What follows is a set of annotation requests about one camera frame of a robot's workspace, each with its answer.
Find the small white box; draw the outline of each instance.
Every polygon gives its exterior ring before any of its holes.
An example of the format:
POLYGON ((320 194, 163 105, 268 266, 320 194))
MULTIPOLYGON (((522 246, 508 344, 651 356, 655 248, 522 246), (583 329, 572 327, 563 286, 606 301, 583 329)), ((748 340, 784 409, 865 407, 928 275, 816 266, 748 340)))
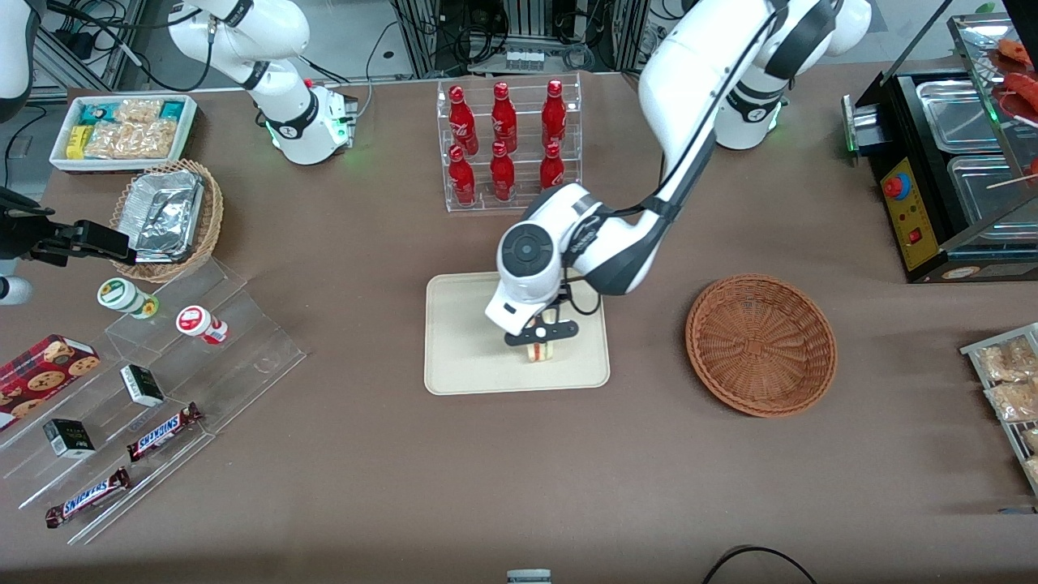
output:
POLYGON ((191 123, 194 121, 195 110, 198 108, 190 95, 181 93, 124 93, 118 95, 90 95, 86 98, 76 98, 69 104, 69 112, 64 121, 61 122, 61 131, 54 140, 54 147, 51 148, 51 164, 59 170, 66 172, 112 172, 118 170, 143 170, 152 166, 158 166, 164 162, 172 162, 181 159, 184 145, 188 141, 191 133, 191 123), (74 160, 65 157, 65 146, 69 145, 69 136, 73 127, 79 123, 83 109, 87 106, 110 104, 122 100, 163 100, 166 102, 184 102, 184 110, 176 121, 176 133, 173 134, 173 145, 169 148, 169 156, 166 158, 136 158, 126 160, 103 160, 83 159, 74 160))

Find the brown woven basket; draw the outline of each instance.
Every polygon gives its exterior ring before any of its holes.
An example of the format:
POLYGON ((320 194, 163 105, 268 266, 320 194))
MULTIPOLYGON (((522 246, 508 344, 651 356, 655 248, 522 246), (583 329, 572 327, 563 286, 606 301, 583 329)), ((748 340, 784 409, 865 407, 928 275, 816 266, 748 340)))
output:
POLYGON ((832 383, 837 345, 802 291, 762 274, 718 279, 688 312, 685 349, 718 399, 762 418, 811 408, 832 383))
MULTIPOLYGON (((220 221, 223 220, 223 194, 220 192, 220 185, 216 184, 213 174, 204 166, 191 160, 177 160, 167 162, 154 168, 144 170, 147 174, 161 174, 163 172, 173 172, 175 170, 191 170, 197 172, 206 178, 206 191, 202 193, 201 210, 198 212, 198 226, 195 227, 195 243, 191 255, 180 263, 137 263, 128 266, 118 261, 112 261, 115 269, 122 275, 133 279, 143 279, 155 283, 165 283, 173 276, 197 268, 209 259, 216 247, 216 240, 220 237, 220 221)), ((122 217, 122 205, 126 204, 127 195, 130 194, 130 185, 122 189, 122 196, 115 203, 115 212, 112 213, 112 220, 108 224, 115 228, 122 217)))

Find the brown table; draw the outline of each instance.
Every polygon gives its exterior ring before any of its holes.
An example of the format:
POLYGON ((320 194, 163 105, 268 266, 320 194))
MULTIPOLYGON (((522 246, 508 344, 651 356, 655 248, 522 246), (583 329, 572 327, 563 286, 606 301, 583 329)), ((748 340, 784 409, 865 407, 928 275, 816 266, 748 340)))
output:
MULTIPOLYGON (((648 279, 605 302, 605 387, 473 397, 422 387, 425 286, 493 269, 515 217, 444 211, 435 84, 378 86, 357 146, 315 167, 270 146, 244 92, 198 93, 192 156, 226 197, 217 256, 311 355, 87 547, 0 497, 0 581, 486 583, 547 566, 559 584, 696 582, 760 544, 831 583, 1035 582, 1038 519, 994 515, 1033 500, 957 349, 1038 319, 1038 287, 903 282, 870 172, 839 154, 839 99, 876 72, 816 67, 763 145, 714 156, 648 279), (836 382, 803 415, 739 415, 685 357, 698 291, 746 271, 800 286, 832 324, 836 382)), ((622 77, 583 81, 586 186, 630 203, 659 147, 622 77)), ((125 182, 55 172, 46 201, 105 221, 125 182)), ((0 359, 100 334, 110 273, 23 265, 37 297, 0 311, 0 359)), ((797 578, 744 557, 714 582, 797 578)))

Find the red bottle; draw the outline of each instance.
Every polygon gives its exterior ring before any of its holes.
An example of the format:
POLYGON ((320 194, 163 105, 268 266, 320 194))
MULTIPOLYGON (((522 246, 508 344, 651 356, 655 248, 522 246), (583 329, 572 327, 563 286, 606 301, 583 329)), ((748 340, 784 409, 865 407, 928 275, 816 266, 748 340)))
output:
POLYGON ((562 143, 566 138, 566 102, 563 101, 563 82, 557 79, 548 81, 548 99, 541 110, 541 141, 545 146, 553 141, 562 143))
POLYGON ((450 174, 450 188, 455 191, 458 204, 471 206, 475 203, 475 174, 472 173, 472 166, 465 160, 465 151, 460 145, 450 144, 447 154, 450 157, 447 173, 450 174))
POLYGON ((558 142, 544 146, 544 160, 541 161, 541 189, 563 184, 566 165, 558 158, 558 142))
POLYGON ((455 85, 447 91, 450 96, 450 133, 455 143, 465 148, 467 156, 480 151, 480 140, 475 137, 475 116, 465 103, 465 91, 455 85))
POLYGON ((494 142, 494 159, 490 161, 490 175, 494 179, 494 196, 497 200, 508 202, 515 196, 516 167, 509 158, 509 148, 504 142, 494 142))
POLYGON ((509 99, 509 84, 494 83, 494 109, 490 112, 494 122, 494 139, 504 142, 509 152, 519 145, 519 127, 516 122, 516 106, 509 99))

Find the food display case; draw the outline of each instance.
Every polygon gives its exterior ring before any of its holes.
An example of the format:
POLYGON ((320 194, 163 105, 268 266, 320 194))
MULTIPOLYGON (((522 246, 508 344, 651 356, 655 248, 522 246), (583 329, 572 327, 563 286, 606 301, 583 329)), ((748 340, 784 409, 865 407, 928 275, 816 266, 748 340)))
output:
POLYGON ((869 160, 909 281, 1038 279, 1038 179, 1025 177, 1038 171, 1038 13, 951 4, 844 98, 847 145, 869 160))

